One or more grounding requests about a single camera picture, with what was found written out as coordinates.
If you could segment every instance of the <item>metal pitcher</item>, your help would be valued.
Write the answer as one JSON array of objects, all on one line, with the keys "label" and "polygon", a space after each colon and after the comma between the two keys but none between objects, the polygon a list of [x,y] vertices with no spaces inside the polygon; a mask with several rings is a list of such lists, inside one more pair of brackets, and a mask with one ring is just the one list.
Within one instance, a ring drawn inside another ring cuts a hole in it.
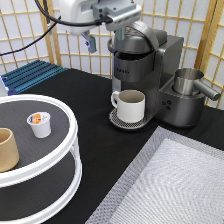
[{"label": "metal pitcher", "polygon": [[204,74],[194,68],[182,68],[175,72],[174,90],[185,96],[192,96],[194,89],[199,90],[213,101],[220,98],[221,94],[202,82]]}]

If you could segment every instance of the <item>shoji screen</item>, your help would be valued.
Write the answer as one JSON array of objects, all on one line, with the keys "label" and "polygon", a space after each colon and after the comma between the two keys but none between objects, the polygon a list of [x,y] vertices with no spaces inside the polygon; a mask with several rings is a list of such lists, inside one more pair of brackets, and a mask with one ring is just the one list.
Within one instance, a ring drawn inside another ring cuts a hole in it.
[{"label": "shoji screen", "polygon": [[208,100],[207,104],[224,109],[224,0],[219,0],[216,6],[201,70],[205,82],[222,93],[219,101]]},{"label": "shoji screen", "polygon": [[[184,37],[180,67],[194,67],[210,0],[145,0],[142,20],[150,27],[166,30],[170,35]],[[48,0],[54,16],[59,16],[59,0]],[[90,55],[82,36],[66,33],[57,25],[59,61],[63,66],[101,75],[111,74],[111,55],[107,41],[111,37],[105,27],[91,30],[96,37],[98,51]]]},{"label": "shoji screen", "polygon": [[210,0],[145,0],[143,21],[184,37],[180,67],[194,67]]},{"label": "shoji screen", "polygon": [[[55,17],[59,17],[59,0],[48,0],[49,11]],[[104,26],[91,30],[91,35],[96,38],[98,51],[89,54],[82,36],[73,36],[67,33],[63,26],[57,25],[57,33],[54,39],[58,39],[56,49],[59,48],[59,57],[57,55],[58,64],[62,64],[68,68],[81,69],[102,76],[110,76],[111,74],[111,55],[107,50],[107,41],[111,37],[111,33]]]},{"label": "shoji screen", "polygon": [[[33,0],[0,0],[1,53],[26,46],[46,29],[46,20],[40,15]],[[46,40],[42,39],[25,51],[0,57],[0,75],[36,59],[53,63],[51,45],[46,44]]]}]

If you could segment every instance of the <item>white shelf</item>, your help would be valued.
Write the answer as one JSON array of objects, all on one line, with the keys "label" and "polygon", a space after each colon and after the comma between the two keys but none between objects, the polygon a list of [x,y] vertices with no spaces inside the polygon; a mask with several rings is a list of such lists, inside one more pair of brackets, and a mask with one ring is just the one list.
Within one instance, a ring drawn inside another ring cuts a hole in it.
[{"label": "white shelf", "polygon": [[47,208],[29,217],[11,221],[0,221],[0,223],[37,224],[46,221],[47,219],[58,213],[62,208],[64,208],[64,206],[66,206],[66,204],[72,199],[79,187],[82,176],[82,164],[80,160],[77,137],[78,125],[72,110],[66,104],[59,100],[40,95],[18,95],[2,97],[0,98],[0,104],[24,100],[46,102],[62,109],[69,119],[69,131],[65,139],[61,142],[61,144],[42,159],[39,159],[36,162],[24,166],[22,168],[8,171],[6,173],[0,173],[0,188],[19,184],[29,179],[35,178],[36,176],[47,171],[59,161],[61,161],[61,159],[69,151],[72,153],[75,161],[74,178],[68,189],[64,192],[64,194]]}]

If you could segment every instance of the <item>blue basket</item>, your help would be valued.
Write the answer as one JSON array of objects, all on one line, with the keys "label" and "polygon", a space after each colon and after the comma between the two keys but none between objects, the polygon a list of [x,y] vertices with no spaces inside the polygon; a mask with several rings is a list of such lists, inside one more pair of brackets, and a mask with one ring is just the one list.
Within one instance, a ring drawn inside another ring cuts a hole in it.
[{"label": "blue basket", "polygon": [[17,94],[65,70],[67,68],[36,60],[3,75],[2,78],[11,92]]}]

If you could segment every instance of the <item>two-tier stand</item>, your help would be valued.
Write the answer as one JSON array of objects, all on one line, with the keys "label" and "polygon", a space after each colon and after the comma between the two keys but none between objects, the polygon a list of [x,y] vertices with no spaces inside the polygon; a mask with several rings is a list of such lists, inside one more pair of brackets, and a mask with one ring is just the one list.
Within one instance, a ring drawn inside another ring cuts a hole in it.
[{"label": "two-tier stand", "polygon": [[[51,114],[52,132],[46,138],[36,138],[26,122],[35,112]],[[2,97],[0,128],[13,131],[20,155],[12,170],[0,173],[0,223],[42,223],[65,207],[81,181],[75,116],[51,97]]]}]

